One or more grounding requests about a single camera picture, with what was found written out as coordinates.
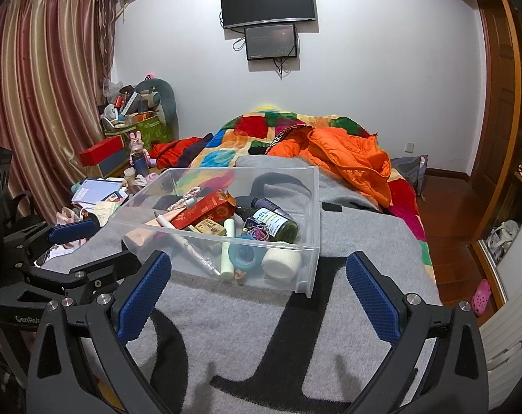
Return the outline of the white gauze roll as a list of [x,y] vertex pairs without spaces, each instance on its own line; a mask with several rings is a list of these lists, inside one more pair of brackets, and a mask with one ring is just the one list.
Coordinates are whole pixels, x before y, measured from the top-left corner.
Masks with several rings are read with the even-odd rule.
[[270,248],[261,261],[264,273],[280,281],[290,281],[295,278],[300,266],[301,254],[291,249]]

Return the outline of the blue tape roll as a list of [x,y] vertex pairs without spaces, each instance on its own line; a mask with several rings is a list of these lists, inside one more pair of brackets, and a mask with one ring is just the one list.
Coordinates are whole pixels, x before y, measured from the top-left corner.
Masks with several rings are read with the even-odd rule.
[[228,249],[228,257],[234,268],[244,272],[250,272],[258,268],[266,254],[267,249],[259,245],[252,235],[242,235],[240,239],[247,241],[247,244],[230,243]]

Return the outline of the brown wooden block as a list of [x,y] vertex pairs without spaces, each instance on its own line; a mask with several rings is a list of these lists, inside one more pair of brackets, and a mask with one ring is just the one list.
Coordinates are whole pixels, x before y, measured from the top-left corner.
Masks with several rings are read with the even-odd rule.
[[196,225],[187,226],[186,229],[202,235],[226,236],[226,229],[220,223],[211,219],[201,220]]

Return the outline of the beige cardboard tag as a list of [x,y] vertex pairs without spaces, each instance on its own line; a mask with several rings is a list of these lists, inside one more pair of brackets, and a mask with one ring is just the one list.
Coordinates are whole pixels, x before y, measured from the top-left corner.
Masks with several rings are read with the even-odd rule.
[[185,207],[177,207],[163,213],[155,212],[152,220],[145,223],[143,227],[132,229],[123,236],[123,240],[135,247],[141,247],[152,239],[160,229],[175,229],[172,221],[185,210]]

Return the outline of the pale green tube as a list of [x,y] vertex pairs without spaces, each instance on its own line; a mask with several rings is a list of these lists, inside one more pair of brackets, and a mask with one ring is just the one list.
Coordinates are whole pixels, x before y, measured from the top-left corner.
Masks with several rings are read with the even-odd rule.
[[[233,218],[224,221],[224,228],[226,229],[226,237],[233,238],[235,236],[236,227]],[[221,279],[225,281],[232,280],[235,275],[234,265],[229,256],[229,248],[230,244],[228,242],[222,244],[220,272]]]

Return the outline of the pink slipper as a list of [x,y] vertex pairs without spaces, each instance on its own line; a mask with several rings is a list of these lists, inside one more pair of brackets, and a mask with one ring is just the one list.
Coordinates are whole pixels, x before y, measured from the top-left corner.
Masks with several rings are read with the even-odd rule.
[[477,288],[471,299],[471,307],[477,317],[484,314],[491,296],[492,290],[490,288],[490,283],[486,278],[483,278],[477,285]]

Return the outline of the blue notebook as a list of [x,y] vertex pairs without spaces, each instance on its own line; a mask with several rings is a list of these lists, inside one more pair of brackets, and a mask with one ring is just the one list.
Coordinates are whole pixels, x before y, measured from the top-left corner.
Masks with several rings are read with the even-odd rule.
[[85,179],[72,197],[73,203],[95,204],[120,190],[116,180]]

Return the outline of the dark glass bottle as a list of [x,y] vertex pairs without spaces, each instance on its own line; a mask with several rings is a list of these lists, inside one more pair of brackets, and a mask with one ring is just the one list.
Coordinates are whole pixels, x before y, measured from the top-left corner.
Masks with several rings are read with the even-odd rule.
[[294,243],[298,237],[298,223],[282,208],[265,197],[253,198],[251,217],[264,224],[273,241]]

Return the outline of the red gift box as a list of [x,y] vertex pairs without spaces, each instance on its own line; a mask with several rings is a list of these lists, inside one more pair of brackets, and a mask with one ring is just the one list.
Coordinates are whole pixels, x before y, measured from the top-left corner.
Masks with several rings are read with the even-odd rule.
[[171,223],[175,228],[182,230],[205,219],[224,221],[234,216],[236,208],[236,199],[228,191],[212,191],[193,207],[186,208],[178,214]]

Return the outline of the clear plastic storage bin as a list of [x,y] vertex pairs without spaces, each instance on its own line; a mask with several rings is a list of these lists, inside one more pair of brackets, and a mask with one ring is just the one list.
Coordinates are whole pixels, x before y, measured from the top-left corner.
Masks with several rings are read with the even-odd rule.
[[310,296],[318,184],[313,166],[173,168],[108,225],[140,261],[159,249],[187,275]]

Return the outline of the orange jacket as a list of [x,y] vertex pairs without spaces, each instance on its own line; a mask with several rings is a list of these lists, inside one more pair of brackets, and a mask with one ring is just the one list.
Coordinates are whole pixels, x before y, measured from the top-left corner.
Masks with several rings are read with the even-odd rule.
[[343,180],[374,204],[391,204],[391,161],[379,147],[376,135],[352,136],[339,127],[294,127],[271,145],[267,154],[301,158]]

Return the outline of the rabbit figurine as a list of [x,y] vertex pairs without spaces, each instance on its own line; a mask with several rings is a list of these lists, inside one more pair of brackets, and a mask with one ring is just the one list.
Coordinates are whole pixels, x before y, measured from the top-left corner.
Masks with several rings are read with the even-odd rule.
[[139,131],[130,133],[130,165],[136,175],[146,178],[149,175],[149,153],[144,147],[142,135]]

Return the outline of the red long box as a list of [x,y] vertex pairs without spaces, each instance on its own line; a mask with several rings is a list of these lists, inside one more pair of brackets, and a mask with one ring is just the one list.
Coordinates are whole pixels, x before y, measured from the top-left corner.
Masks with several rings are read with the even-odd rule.
[[107,137],[89,149],[82,151],[79,154],[79,159],[82,166],[95,166],[123,149],[123,138],[121,136]]

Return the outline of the green cardboard box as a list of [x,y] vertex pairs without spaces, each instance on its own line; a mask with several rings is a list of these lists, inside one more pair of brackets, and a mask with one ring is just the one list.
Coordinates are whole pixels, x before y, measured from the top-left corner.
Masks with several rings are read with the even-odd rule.
[[140,132],[146,150],[150,150],[154,144],[169,143],[175,139],[171,127],[162,124],[157,117],[150,117],[137,124],[118,125],[113,130],[104,131],[104,136],[106,138],[120,137],[123,140],[123,146],[129,149],[131,134],[136,132]]

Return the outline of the colourful patchwork quilt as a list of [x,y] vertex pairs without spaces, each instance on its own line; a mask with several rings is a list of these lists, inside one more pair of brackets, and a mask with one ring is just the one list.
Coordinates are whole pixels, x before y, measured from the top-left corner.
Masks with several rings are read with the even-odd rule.
[[[259,110],[240,115],[228,121],[214,134],[211,141],[194,158],[193,167],[228,167],[234,166],[242,156],[255,154],[268,155],[267,149],[281,140],[286,131],[294,127],[339,127],[358,137],[368,137],[371,134],[360,124],[340,115],[328,115],[324,117],[308,116],[290,111]],[[389,207],[380,207],[372,203],[378,210],[386,210],[392,215],[402,219],[413,233],[422,249],[422,264],[431,278],[435,278],[431,254],[422,220],[420,218],[416,202],[415,189],[407,179],[392,165],[391,176],[388,185],[391,191],[392,201]],[[335,178],[328,172],[322,172]],[[343,180],[336,178],[338,182],[353,189]]]

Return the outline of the wooden door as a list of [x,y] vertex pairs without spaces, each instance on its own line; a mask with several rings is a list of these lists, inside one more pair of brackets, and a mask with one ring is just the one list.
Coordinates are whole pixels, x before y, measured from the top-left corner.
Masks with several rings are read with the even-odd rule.
[[477,0],[484,31],[487,84],[484,119],[470,184],[486,203],[474,240],[500,211],[520,127],[520,41],[508,0]]

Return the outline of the striped red curtain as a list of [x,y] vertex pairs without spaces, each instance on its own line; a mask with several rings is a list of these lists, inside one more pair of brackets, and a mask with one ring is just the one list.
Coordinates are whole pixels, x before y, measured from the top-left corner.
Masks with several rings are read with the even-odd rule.
[[0,146],[9,191],[32,194],[52,223],[85,176],[79,155],[103,139],[118,0],[4,0],[0,5]]

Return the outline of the wall socket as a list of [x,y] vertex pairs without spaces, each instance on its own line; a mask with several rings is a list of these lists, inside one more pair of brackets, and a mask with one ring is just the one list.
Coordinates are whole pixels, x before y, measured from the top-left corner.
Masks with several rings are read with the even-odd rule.
[[415,150],[415,144],[412,143],[412,142],[407,142],[407,143],[405,144],[405,149],[404,149],[404,150],[405,150],[406,152],[408,152],[408,153],[413,153],[414,150]]

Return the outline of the small wall monitor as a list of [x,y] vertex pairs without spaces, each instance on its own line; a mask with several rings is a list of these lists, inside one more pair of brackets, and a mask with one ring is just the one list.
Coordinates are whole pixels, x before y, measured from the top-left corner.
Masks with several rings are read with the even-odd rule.
[[293,23],[246,27],[244,34],[248,61],[298,56],[297,29]]

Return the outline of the large wall television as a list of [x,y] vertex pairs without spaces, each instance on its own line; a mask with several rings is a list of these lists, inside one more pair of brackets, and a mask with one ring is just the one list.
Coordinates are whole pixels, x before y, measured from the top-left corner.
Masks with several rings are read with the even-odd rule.
[[315,0],[220,0],[226,29],[281,21],[315,21]]

